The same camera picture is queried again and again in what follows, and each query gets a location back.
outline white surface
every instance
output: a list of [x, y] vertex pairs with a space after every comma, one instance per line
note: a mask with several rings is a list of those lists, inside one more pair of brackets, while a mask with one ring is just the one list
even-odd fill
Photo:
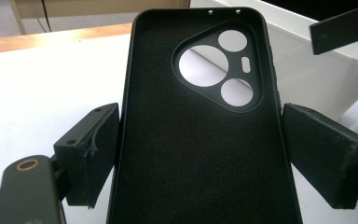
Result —
[[[309, 27], [316, 21], [257, 0], [211, 2], [226, 7], [252, 7], [263, 15], [267, 21], [282, 104], [304, 105], [331, 119], [338, 119], [358, 100], [358, 42], [315, 56], [310, 45]], [[231, 43], [240, 45], [242, 42], [237, 38]], [[214, 58], [211, 61], [220, 65]]]
[[[91, 109], [121, 104], [129, 36], [0, 53], [0, 180], [12, 162], [51, 156], [53, 144]], [[340, 122], [358, 132], [358, 103]], [[354, 211], [331, 209], [295, 172], [305, 224], [358, 223]], [[96, 208], [67, 207], [68, 223], [105, 223], [111, 180]]]

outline camera cutout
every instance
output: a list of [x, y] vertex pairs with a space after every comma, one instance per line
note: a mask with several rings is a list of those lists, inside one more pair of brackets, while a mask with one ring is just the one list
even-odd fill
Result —
[[225, 109], [243, 113], [261, 100], [253, 35], [240, 24], [190, 37], [173, 55], [178, 79]]
[[[211, 63], [211, 58], [207, 59], [199, 52], [213, 57], [214, 60], [220, 63], [220, 66]], [[189, 83], [200, 87], [210, 87], [226, 77], [228, 60], [220, 49], [207, 45], [198, 45], [183, 53], [179, 60], [179, 70]]]

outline black clamp arm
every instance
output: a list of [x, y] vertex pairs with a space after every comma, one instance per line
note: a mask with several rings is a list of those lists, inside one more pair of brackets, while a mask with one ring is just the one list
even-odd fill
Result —
[[310, 37], [316, 55], [358, 41], [358, 8], [312, 24]]
[[358, 200], [358, 134], [312, 109], [285, 105], [285, 144], [292, 164], [331, 207]]
[[94, 207], [113, 168], [117, 104], [98, 107], [54, 144], [55, 155], [31, 156], [4, 171], [0, 223], [65, 223], [61, 200]]

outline floor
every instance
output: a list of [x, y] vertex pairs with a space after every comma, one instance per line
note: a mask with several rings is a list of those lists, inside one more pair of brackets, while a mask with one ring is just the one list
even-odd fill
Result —
[[[193, 0], [192, 7], [215, 7], [210, 0]], [[106, 14], [98, 16], [77, 16], [49, 18], [51, 30], [73, 30], [95, 26], [105, 26], [120, 23], [132, 22], [137, 13]], [[22, 20], [27, 34], [40, 34], [48, 31], [46, 19], [43, 15], [37, 15], [37, 19]], [[0, 37], [20, 35], [13, 11], [8, 0], [0, 0]]]

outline black plastic part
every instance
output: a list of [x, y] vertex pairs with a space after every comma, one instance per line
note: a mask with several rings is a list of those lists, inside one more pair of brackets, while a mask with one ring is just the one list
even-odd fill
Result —
[[48, 157], [27, 157], [4, 171], [0, 224], [10, 223], [65, 223]]
[[58, 165], [56, 155], [50, 158], [51, 166], [54, 173], [54, 179], [57, 186], [57, 195], [60, 201], [66, 197], [69, 190], [71, 189], [71, 182], [67, 170], [63, 169]]
[[114, 165], [117, 104], [95, 108], [54, 144], [58, 165], [68, 172], [69, 205], [94, 207]]
[[316, 55], [358, 41], [358, 8], [312, 24], [310, 36]]
[[[175, 69], [193, 38], [225, 29], [246, 30], [254, 44], [248, 53], [258, 72], [249, 76], [259, 80], [258, 104], [241, 112], [189, 88]], [[257, 11], [142, 13], [125, 88], [108, 223], [301, 223], [267, 27]]]
[[333, 208], [358, 199], [358, 134], [300, 105], [286, 104], [283, 129], [290, 160]]

